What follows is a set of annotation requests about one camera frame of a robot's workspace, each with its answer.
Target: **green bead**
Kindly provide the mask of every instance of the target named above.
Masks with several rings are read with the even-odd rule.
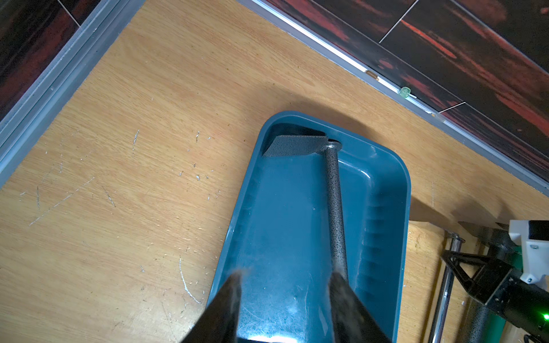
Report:
[[[409,89],[408,87],[402,87],[400,88],[399,95],[403,98],[407,98],[411,92],[411,89]]]

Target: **tray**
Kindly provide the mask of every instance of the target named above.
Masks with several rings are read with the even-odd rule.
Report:
[[[307,131],[324,132],[343,144],[339,172],[349,283],[396,342],[410,211],[408,170],[393,151],[299,112],[281,112],[261,129],[209,301],[233,271],[243,269],[240,338],[333,341],[323,157],[262,156],[278,134]]]

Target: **metal edge strip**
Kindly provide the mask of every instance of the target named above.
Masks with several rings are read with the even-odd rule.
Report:
[[[143,3],[144,0],[102,0],[0,122],[0,187]]]
[[[488,144],[480,141],[469,132],[450,122],[438,111],[418,100],[413,95],[408,98],[401,97],[398,94],[400,90],[399,86],[387,80],[382,75],[378,75],[377,72],[377,79],[366,74],[366,71],[370,70],[367,65],[361,63],[348,53],[345,53],[335,45],[326,41],[324,38],[309,30],[307,27],[304,27],[301,23],[298,23],[293,18],[280,12],[277,8],[262,0],[237,1],[255,12],[256,14],[259,14],[261,17],[265,18],[266,20],[277,26],[279,29],[287,32],[292,37],[300,40],[311,49],[315,50],[327,59],[336,63],[359,79],[363,80],[376,90],[387,95],[392,100],[398,102],[406,109],[412,111],[413,113],[425,119],[449,136],[458,140],[460,143],[464,144],[476,153],[493,162],[495,165],[511,173],[519,180],[524,181],[536,190],[540,191],[546,196],[549,196],[548,182],[533,174],[531,171],[516,163],[509,157],[503,155],[501,152],[492,148]]]

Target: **dark red wood panel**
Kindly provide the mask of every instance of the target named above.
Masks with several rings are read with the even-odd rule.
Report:
[[[420,0],[382,45],[548,155],[549,74],[454,2]]]
[[[61,0],[74,19],[82,25],[101,0]]]
[[[549,181],[549,159],[467,104],[442,114],[484,143]]]
[[[549,0],[456,0],[549,70]]]
[[[57,0],[6,1],[0,7],[0,119],[76,31]]]
[[[311,0],[268,0],[321,37],[332,42],[437,111],[462,101]]]
[[[414,0],[316,0],[316,3],[379,42]]]

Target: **wooden table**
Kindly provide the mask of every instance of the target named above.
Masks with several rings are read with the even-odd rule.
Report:
[[[259,130],[287,109],[396,151],[412,220],[549,217],[541,193],[236,1],[148,0],[0,192],[0,341],[183,337]],[[411,245],[407,275],[438,261],[437,237]],[[401,332],[430,302],[404,302]]]

